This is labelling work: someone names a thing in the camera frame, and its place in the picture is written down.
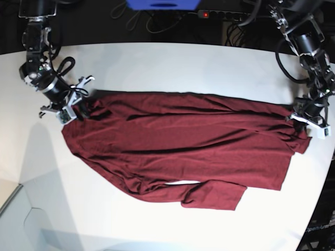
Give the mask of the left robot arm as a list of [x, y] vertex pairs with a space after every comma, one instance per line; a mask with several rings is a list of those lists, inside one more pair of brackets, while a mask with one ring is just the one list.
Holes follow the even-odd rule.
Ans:
[[[276, 22], [283, 38], [278, 42], [275, 57], [284, 73], [295, 84], [305, 84], [309, 89], [307, 95], [294, 99], [293, 112], [286, 118], [317, 130], [318, 138], [325, 139], [331, 135], [328, 124], [328, 98], [334, 95], [334, 72], [329, 56], [322, 47], [325, 36], [321, 31], [314, 11], [321, 1], [251, 1], [253, 9], [239, 26], [246, 26], [254, 21], [262, 6]], [[298, 56], [301, 67], [308, 76], [297, 79], [283, 66], [279, 50], [287, 43], [292, 52]]]

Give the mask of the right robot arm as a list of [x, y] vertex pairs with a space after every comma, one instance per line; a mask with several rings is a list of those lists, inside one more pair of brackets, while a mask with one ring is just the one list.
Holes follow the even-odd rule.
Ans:
[[20, 78], [25, 84], [42, 93], [48, 100], [40, 108], [39, 117], [51, 113], [62, 125], [90, 116], [84, 104], [89, 96], [84, 86], [94, 80], [93, 76], [81, 77], [75, 85], [68, 84], [64, 76], [75, 66], [71, 56], [64, 58], [55, 68], [53, 61], [58, 57], [61, 45], [51, 42], [49, 19], [56, 16], [58, 5], [75, 5], [77, 1], [20, 1], [19, 18], [26, 19], [27, 27], [22, 35], [26, 50], [26, 61], [19, 68]]

